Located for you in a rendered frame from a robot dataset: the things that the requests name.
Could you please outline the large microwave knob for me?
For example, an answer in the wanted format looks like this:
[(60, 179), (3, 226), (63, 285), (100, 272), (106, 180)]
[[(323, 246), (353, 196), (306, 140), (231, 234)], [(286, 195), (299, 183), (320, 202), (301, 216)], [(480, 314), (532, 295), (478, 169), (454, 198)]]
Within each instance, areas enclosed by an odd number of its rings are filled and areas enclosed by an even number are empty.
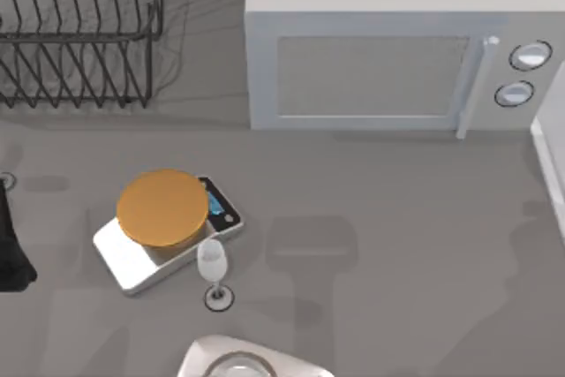
[(536, 70), (546, 64), (553, 54), (552, 46), (546, 41), (534, 41), (516, 46), (509, 55), (511, 67), (520, 72)]

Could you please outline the clear wine glass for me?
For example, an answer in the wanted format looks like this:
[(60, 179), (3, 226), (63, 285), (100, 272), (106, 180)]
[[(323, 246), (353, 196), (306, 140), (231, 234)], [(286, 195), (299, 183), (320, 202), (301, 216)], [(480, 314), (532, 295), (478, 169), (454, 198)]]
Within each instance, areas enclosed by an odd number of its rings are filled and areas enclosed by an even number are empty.
[(200, 276), (209, 283), (204, 294), (207, 309), (215, 313), (230, 309), (235, 301), (235, 294), (222, 282), (228, 272), (228, 258), (218, 239), (209, 238), (199, 244), (197, 268)]

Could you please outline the small microwave knob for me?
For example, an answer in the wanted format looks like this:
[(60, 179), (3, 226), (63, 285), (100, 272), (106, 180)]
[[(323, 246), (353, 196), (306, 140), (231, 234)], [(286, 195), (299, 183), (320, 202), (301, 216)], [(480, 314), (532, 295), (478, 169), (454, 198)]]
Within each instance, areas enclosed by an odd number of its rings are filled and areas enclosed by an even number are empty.
[(535, 87), (528, 81), (520, 80), (500, 86), (493, 98), (503, 108), (515, 108), (527, 103), (534, 94)]

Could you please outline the microwave oven door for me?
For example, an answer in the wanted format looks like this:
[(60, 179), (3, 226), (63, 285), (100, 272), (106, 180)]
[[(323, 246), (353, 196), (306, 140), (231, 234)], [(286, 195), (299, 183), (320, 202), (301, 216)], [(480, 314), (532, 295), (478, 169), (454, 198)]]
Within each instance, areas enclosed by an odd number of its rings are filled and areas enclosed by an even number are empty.
[(443, 14), (249, 12), (252, 127), (452, 131), (481, 35)]

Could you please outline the white kitchen scale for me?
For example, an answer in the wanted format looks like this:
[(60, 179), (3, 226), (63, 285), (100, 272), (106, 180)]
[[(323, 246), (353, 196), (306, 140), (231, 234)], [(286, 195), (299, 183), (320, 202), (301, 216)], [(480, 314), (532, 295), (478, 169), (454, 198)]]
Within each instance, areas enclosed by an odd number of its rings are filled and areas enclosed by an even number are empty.
[(192, 242), (170, 248), (140, 245), (121, 230), (115, 214), (93, 236), (93, 245), (120, 290), (134, 295), (154, 286), (197, 261), (199, 244), (209, 238), (225, 242), (244, 227), (233, 203), (208, 176), (197, 176), (208, 197), (208, 217), (203, 231)]

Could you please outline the round orange wooden disc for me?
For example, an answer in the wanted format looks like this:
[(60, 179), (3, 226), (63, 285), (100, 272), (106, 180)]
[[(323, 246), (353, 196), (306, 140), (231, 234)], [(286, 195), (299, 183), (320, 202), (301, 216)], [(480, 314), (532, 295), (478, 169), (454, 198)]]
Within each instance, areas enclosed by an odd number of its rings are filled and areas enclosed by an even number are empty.
[(203, 231), (208, 217), (204, 185), (194, 175), (159, 169), (136, 176), (121, 192), (117, 222), (134, 242), (152, 248), (186, 245)]

